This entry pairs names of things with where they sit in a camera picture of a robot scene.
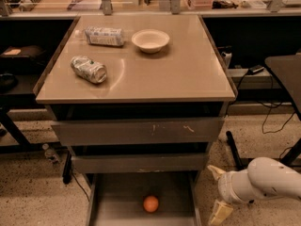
closed drawer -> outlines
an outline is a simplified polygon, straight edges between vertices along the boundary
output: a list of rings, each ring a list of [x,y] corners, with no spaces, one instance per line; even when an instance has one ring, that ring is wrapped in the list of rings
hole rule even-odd
[[[143,199],[156,196],[155,213],[143,209]],[[188,172],[95,174],[87,225],[199,226],[198,206]]]
[[[166,120],[55,121],[52,127],[64,146],[213,142],[223,118]]]
[[[208,161],[206,153],[137,154],[73,156],[80,173],[116,173],[148,171],[203,170]]]

orange ball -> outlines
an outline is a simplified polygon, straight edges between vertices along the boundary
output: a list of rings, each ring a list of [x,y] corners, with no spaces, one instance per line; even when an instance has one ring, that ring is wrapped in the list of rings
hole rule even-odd
[[[148,213],[154,213],[159,207],[159,201],[155,196],[148,196],[143,201],[144,210]]]

bowl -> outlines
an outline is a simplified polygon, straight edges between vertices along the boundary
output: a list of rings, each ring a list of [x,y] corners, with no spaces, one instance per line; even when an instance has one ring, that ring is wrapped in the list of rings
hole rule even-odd
[[[153,54],[168,44],[169,35],[159,30],[145,29],[133,34],[132,42],[144,53]]]

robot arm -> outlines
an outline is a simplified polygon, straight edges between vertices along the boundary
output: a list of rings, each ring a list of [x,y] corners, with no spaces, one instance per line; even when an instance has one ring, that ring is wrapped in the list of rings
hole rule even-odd
[[[222,198],[222,201],[215,202],[211,225],[219,225],[232,211],[232,204],[279,197],[301,202],[301,174],[274,159],[256,158],[241,171],[225,172],[214,166],[208,166],[208,169],[218,181]]]

speckled floor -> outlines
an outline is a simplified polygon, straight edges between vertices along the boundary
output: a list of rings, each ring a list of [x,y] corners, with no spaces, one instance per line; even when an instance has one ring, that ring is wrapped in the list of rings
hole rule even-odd
[[[269,116],[265,130],[277,130],[290,115]],[[226,143],[226,131],[231,130],[242,157],[279,157],[282,151],[294,145],[301,137],[301,123],[296,116],[275,134],[263,134],[261,126],[265,116],[230,116],[226,119],[218,141],[210,152],[209,164],[224,170],[235,170]],[[47,121],[21,123],[27,137],[32,140],[55,140]],[[9,135],[0,138],[0,145],[9,141]],[[62,159],[65,151],[60,151]],[[88,201],[74,179],[68,185],[62,182],[64,163],[50,164],[43,152],[0,155],[0,225],[71,225],[86,223]],[[82,175],[74,172],[78,182],[89,193]],[[213,209],[217,197],[217,183],[206,169],[195,188],[203,225]],[[301,225],[301,204],[291,199],[235,207],[232,215],[222,224],[242,226],[298,226]]]

